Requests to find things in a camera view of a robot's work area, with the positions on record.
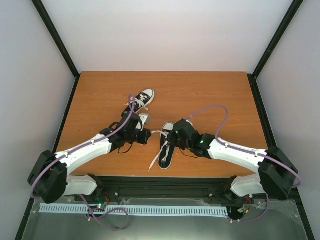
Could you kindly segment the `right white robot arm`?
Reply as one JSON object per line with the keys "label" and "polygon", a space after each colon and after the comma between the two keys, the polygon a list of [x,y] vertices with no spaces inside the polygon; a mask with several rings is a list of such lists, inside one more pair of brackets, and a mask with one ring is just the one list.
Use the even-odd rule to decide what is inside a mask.
{"label": "right white robot arm", "polygon": [[284,201],[298,179],[297,168],[280,148],[250,148],[216,135],[200,134],[185,119],[173,125],[167,141],[181,150],[188,149],[196,157],[221,160],[250,170],[252,175],[237,176],[230,184],[229,190],[238,197],[267,194]]}

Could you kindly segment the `white lace of sneaker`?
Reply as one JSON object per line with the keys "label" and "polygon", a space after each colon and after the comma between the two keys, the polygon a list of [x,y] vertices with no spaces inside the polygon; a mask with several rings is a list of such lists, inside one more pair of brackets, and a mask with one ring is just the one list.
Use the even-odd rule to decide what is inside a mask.
{"label": "white lace of sneaker", "polygon": [[172,129],[166,127],[163,127],[162,130],[154,130],[151,132],[152,135],[154,135],[155,133],[160,134],[160,149],[157,155],[151,161],[147,170],[148,173],[153,168],[155,163],[157,163],[159,168],[162,170],[167,170],[171,166],[173,153],[175,151],[175,147],[168,142],[168,136],[171,132]]}
{"label": "white lace of sneaker", "polygon": [[124,110],[125,112],[129,112],[133,110],[134,113],[139,112],[142,109],[148,110],[147,105],[149,104],[151,97],[147,94],[140,93],[135,98],[131,98],[130,102],[127,103],[127,108]]}

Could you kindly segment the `black canvas sneaker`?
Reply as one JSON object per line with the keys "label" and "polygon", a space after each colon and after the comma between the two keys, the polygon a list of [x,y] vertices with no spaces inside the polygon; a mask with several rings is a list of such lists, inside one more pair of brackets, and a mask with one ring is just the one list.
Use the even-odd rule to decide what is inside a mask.
{"label": "black canvas sneaker", "polygon": [[166,170],[171,166],[173,154],[175,151],[175,146],[173,144],[170,144],[169,142],[166,142],[168,134],[173,130],[174,123],[167,122],[162,127],[161,131],[164,134],[161,134],[160,136],[160,155],[158,157],[158,166],[162,170]]}
{"label": "black canvas sneaker", "polygon": [[152,88],[141,91],[135,97],[130,97],[126,104],[125,110],[122,112],[121,117],[128,114],[131,110],[137,114],[140,110],[148,110],[147,106],[152,103],[155,98],[155,91]]}

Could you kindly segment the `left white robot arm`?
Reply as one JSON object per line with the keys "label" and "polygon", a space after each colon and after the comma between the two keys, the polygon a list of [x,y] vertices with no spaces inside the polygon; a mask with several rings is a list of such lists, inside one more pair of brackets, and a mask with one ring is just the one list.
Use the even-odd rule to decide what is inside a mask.
{"label": "left white robot arm", "polygon": [[101,200],[104,188],[93,175],[73,176],[72,172],[100,156],[120,151],[125,144],[146,145],[152,135],[145,128],[149,118],[146,113],[126,113],[120,122],[112,123],[80,145],[56,153],[42,152],[27,179],[31,197],[39,197],[46,204],[72,195],[86,195],[95,202]]}

